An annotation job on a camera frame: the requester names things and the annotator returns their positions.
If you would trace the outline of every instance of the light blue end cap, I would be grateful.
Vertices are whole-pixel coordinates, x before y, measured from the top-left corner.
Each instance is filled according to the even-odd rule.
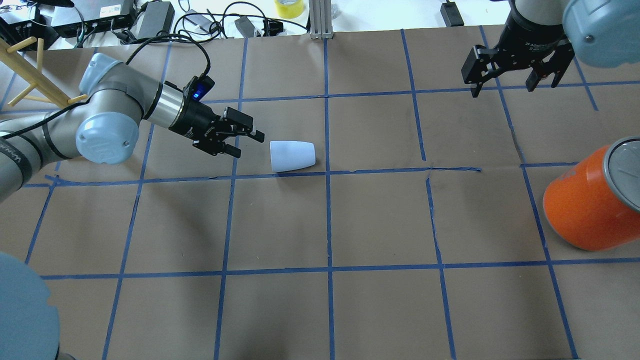
[[[594,67],[640,61],[640,1],[572,0],[564,9],[564,32],[575,55]]]
[[[89,61],[89,66],[87,66],[84,71],[82,80],[80,80],[80,86],[78,86],[80,92],[82,94],[89,94],[107,72],[119,63],[122,63],[122,61],[106,56],[105,54],[96,53],[93,55],[93,58]]]
[[[0,252],[0,359],[52,360],[60,343],[49,289],[23,262]]]
[[[76,131],[76,147],[94,163],[119,164],[133,153],[139,132],[136,122],[123,113],[98,113]]]

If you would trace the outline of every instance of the metal post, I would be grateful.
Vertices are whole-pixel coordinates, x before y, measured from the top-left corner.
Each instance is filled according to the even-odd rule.
[[[311,38],[333,38],[331,25],[331,0],[309,0]]]

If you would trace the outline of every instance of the cable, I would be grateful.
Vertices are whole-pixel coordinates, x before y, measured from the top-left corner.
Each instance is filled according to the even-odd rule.
[[[13,138],[13,137],[16,137],[16,136],[22,135],[22,134],[24,134],[24,133],[28,133],[28,132],[30,132],[31,130],[37,129],[38,127],[43,126],[44,124],[46,124],[46,123],[50,122],[51,120],[53,120],[53,119],[55,119],[55,118],[59,117],[60,115],[62,115],[62,114],[64,114],[64,113],[66,113],[67,111],[69,111],[69,110],[71,110],[71,109],[73,109],[73,108],[76,108],[76,107],[78,107],[78,106],[80,106],[80,105],[87,104],[87,103],[88,103],[88,102],[75,102],[75,103],[73,103],[73,104],[71,104],[71,105],[67,106],[66,108],[64,108],[64,109],[62,109],[62,110],[58,110],[57,112],[53,113],[52,115],[49,115],[48,117],[44,118],[43,120],[41,120],[41,121],[39,121],[39,122],[37,122],[37,123],[35,123],[35,124],[33,124],[33,125],[30,125],[30,126],[28,126],[28,127],[25,127],[24,129],[21,129],[21,130],[18,130],[18,131],[14,131],[14,132],[12,132],[12,133],[10,133],[10,134],[3,135],[3,136],[2,136],[2,139],[3,139],[3,140],[9,140],[10,138]]]
[[[191,43],[191,44],[196,45],[202,51],[202,54],[204,54],[204,57],[207,60],[207,66],[205,67],[204,71],[200,75],[200,78],[204,78],[206,75],[208,75],[209,71],[211,70],[211,59],[209,58],[209,54],[207,54],[207,51],[204,49],[204,47],[202,47],[202,45],[200,45],[196,40],[193,40],[191,37],[188,37],[186,35],[181,35],[181,34],[159,35],[159,36],[147,39],[142,44],[140,44],[140,46],[138,46],[138,48],[136,48],[136,50],[134,50],[134,52],[131,54],[129,59],[127,59],[125,64],[127,64],[127,65],[130,64],[131,60],[133,60],[133,58],[135,58],[136,55],[145,46],[147,46],[147,45],[149,45],[151,43],[168,42],[168,41],[180,42],[180,43],[183,43],[183,44]]]
[[[260,9],[257,5],[251,4],[247,1],[234,1],[233,3],[230,3],[229,5],[227,5],[227,7],[225,8],[225,11],[222,12],[222,20],[220,21],[220,24],[222,25],[222,33],[225,36],[225,38],[227,37],[227,33],[225,32],[225,17],[227,17],[227,11],[231,6],[238,5],[238,4],[245,4],[245,5],[253,6],[254,8],[258,9],[260,14],[262,14],[262,18],[264,19],[264,22],[265,22],[266,29],[264,31],[267,34],[269,33],[269,21],[267,20],[267,15],[264,14],[262,9]]]
[[[96,26],[95,28],[93,28],[93,30],[89,31],[89,33],[87,33],[82,40],[78,41],[78,43],[76,44],[76,48],[82,49],[82,47],[84,46],[84,42],[87,41],[91,35],[95,34],[97,30],[98,27]]]
[[[186,2],[187,2],[187,8],[188,8],[187,10],[185,10],[185,9],[182,7],[182,2],[183,2],[183,1],[186,1]],[[181,9],[183,12],[188,12],[189,10],[191,10],[191,1],[189,1],[189,0],[178,0],[178,6],[180,7],[180,9]]]
[[[176,20],[175,25],[173,26],[173,32],[174,32],[174,33],[176,33],[176,32],[178,31],[178,30],[177,30],[177,28],[178,28],[178,24],[179,24],[180,22],[182,22],[182,27],[184,28],[184,19],[185,19],[186,17],[194,16],[194,15],[209,15],[210,17],[212,17],[212,19],[213,19],[213,17],[214,17],[214,16],[224,16],[224,17],[228,17],[228,16],[234,16],[234,17],[247,16],[247,17],[258,17],[258,18],[263,19],[263,17],[262,17],[262,16],[260,16],[260,15],[241,15],[241,14],[237,14],[237,13],[228,13],[228,14],[211,13],[211,12],[206,12],[206,13],[187,13],[187,14],[184,14],[184,15],[180,16],[180,17]],[[307,29],[307,27],[306,27],[306,26],[301,25],[301,24],[298,24],[297,22],[293,22],[293,21],[285,20],[285,19],[278,19],[278,18],[274,18],[274,17],[268,17],[267,19],[268,19],[268,20],[277,20],[277,21],[282,21],[282,22],[286,22],[286,23],[288,23],[288,24],[293,24],[293,25],[295,25],[295,26],[299,26],[300,28],[304,29],[307,33],[309,32],[309,30]]]
[[[33,4],[33,5],[31,5],[31,6],[29,6],[29,17],[32,17],[31,10],[32,10],[34,7],[36,7],[36,6],[37,6],[37,4],[36,4],[36,3],[34,3],[34,4]],[[34,23],[34,24],[36,24],[36,25],[45,26],[45,27],[47,27],[47,28],[53,28],[53,26],[51,26],[51,25],[42,24],[41,22],[37,22],[36,20],[29,20],[29,21],[31,21],[32,23]]]
[[[76,49],[78,44],[84,43],[84,16],[82,16],[82,13],[76,6],[74,6],[74,9],[76,9],[78,16],[80,16],[80,36],[76,38],[76,45],[74,46],[74,49]]]

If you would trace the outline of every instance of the black box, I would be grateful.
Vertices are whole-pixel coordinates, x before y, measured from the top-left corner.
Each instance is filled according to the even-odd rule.
[[[0,13],[0,18],[4,21],[3,26],[6,26],[6,31],[8,32],[3,34],[2,38],[10,45],[17,44],[29,37],[37,37],[44,39],[44,48],[48,49],[58,39],[58,33],[46,26],[46,20],[40,15],[40,10],[37,8],[27,8],[25,6],[17,10]],[[37,44],[24,48],[24,50],[37,49]]]
[[[174,15],[173,5],[168,1],[147,3],[147,9],[138,28],[138,38],[152,38],[161,31],[169,34]]]
[[[97,28],[95,32],[109,31],[111,21],[114,29],[128,28],[136,20],[133,0],[77,0],[76,8],[84,17],[85,31]],[[63,38],[75,37],[80,30],[81,21],[75,8],[56,6],[51,26]]]
[[[442,14],[444,23],[447,24],[447,27],[464,26],[465,24],[464,20],[462,20],[462,15],[460,15],[460,11],[458,10],[458,5],[453,1],[442,4],[440,7],[440,13]]]

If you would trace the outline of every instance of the white floor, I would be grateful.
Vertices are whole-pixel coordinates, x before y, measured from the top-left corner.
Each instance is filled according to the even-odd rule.
[[[225,8],[232,3],[231,0],[209,1],[209,0],[170,0],[175,8],[174,22],[184,14],[180,9],[188,9],[188,5],[198,12],[223,13]],[[308,0],[305,2],[305,11],[297,18],[291,19],[294,22],[306,25],[308,17]],[[279,17],[274,0],[250,0],[257,5],[268,17]],[[333,20],[333,30],[338,31],[376,31],[393,29],[415,29],[415,28],[442,28],[445,26],[440,15],[440,6],[443,0],[333,0],[332,4],[337,5],[339,13]],[[3,4],[19,4],[20,0],[5,0]],[[503,24],[509,13],[508,1],[490,0],[457,0],[456,4],[465,21],[465,25],[496,25]],[[47,14],[47,7],[42,7],[42,13]],[[241,13],[247,15],[258,15],[259,12],[251,6],[236,4],[229,9],[231,13]],[[258,28],[262,27],[260,19],[253,19]],[[237,31],[233,22],[228,22],[226,32],[229,37],[242,37]],[[187,30],[196,28],[187,23]],[[285,35],[299,35],[305,30],[292,24],[285,23]],[[74,38],[60,38],[51,49],[69,49],[76,43]],[[118,39],[111,33],[99,33],[92,36],[85,43],[86,47],[117,45]]]

